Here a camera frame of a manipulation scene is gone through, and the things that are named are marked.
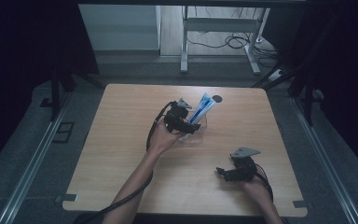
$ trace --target gray carpet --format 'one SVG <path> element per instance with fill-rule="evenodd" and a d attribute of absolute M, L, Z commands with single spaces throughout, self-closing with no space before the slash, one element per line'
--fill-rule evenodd
<path fill-rule="evenodd" d="M 261 69 L 263 73 L 269 70 L 267 67 Z M 101 63 L 100 70 L 101 75 L 92 77 L 103 84 L 251 87 L 260 79 L 252 75 L 247 63 L 206 63 L 194 60 L 189 64 L 188 73 L 185 75 L 179 72 L 180 64 L 172 60 L 158 63 L 142 63 L 135 60 L 126 63 Z M 58 196 L 62 196 L 69 185 L 103 90 L 95 88 L 78 76 L 74 76 L 74 79 L 76 90 L 71 94 L 69 107 L 62 119 L 63 122 L 74 123 L 72 135 L 67 143 L 50 145 L 14 223 L 73 223 L 81 215 L 78 212 L 63 210 Z M 349 223 L 299 122 L 293 102 L 285 91 L 289 84 L 283 83 L 271 89 L 268 91 L 268 98 L 309 213 L 306 217 L 287 220 L 290 223 Z M 35 88 L 33 102 L 0 155 L 0 214 L 48 127 L 50 108 L 39 105 L 44 98 L 50 97 L 49 91 L 48 83 Z M 331 127 L 318 104 L 313 106 L 312 120 L 327 155 L 358 209 L 358 160 Z M 135 223 L 167 222 L 260 223 L 260 219 L 143 214 L 135 219 Z"/>

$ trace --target white desk leg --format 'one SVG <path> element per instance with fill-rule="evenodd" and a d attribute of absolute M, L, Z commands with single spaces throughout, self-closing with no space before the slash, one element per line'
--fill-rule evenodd
<path fill-rule="evenodd" d="M 183 43 L 182 43 L 182 53 L 180 61 L 180 72 L 187 73 L 187 10 L 188 7 L 185 7 L 185 17 L 183 18 Z"/>
<path fill-rule="evenodd" d="M 255 74 L 255 76 L 259 76 L 261 74 L 260 68 L 257 65 L 257 62 L 255 61 L 255 56 L 253 54 L 254 48 L 255 48 L 255 42 L 258 37 L 258 33 L 260 32 L 261 25 L 263 24 L 264 14 L 266 13 L 266 9 L 263 8 L 260 15 L 257 18 L 257 24 L 255 26 L 255 30 L 253 31 L 251 43 L 249 43 L 249 46 L 245 46 L 245 52 L 246 56 L 248 57 L 249 63 L 252 66 L 252 70 Z"/>

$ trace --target white metal stand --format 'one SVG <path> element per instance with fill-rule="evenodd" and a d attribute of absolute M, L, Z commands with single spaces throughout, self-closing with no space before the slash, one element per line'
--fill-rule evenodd
<path fill-rule="evenodd" d="M 185 14 L 183 17 L 183 44 L 181 54 L 181 73 L 187 72 L 187 32 L 200 31 L 200 32 L 236 32 L 236 33 L 253 33 L 249 46 L 245 46 L 244 50 L 248 57 L 249 63 L 252 66 L 252 70 L 255 75 L 260 75 L 260 69 L 253 50 L 255 48 L 255 42 L 258 37 L 263 18 L 266 13 L 266 9 L 263 8 L 260 15 L 256 20 L 254 19 L 241 19 L 241 18 L 189 18 L 188 7 L 185 7 Z"/>

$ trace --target person's left hand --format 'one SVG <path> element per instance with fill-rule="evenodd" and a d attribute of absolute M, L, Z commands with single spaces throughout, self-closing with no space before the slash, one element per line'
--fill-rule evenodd
<path fill-rule="evenodd" d="M 158 121 L 156 130 L 153 133 L 149 150 L 160 155 L 173 146 L 173 144 L 182 136 L 182 133 L 168 132 L 164 119 L 161 119 Z"/>

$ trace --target wooden floor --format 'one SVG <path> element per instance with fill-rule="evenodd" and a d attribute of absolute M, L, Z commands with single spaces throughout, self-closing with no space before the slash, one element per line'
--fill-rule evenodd
<path fill-rule="evenodd" d="M 217 17 L 217 18 L 246 18 L 256 19 L 261 12 L 261 8 L 253 7 L 189 7 L 188 17 Z M 183 40 L 183 7 L 161 6 L 161 56 L 177 56 L 181 54 Z M 245 55 L 244 49 L 233 49 L 226 45 L 222 48 L 211 48 L 202 45 L 192 44 L 201 43 L 203 45 L 219 47 L 226 44 L 226 38 L 232 33 L 218 32 L 189 32 L 187 35 L 188 55 Z M 244 34 L 234 34 L 247 38 Z M 244 40 L 233 40 L 230 45 L 239 47 L 245 44 Z"/>

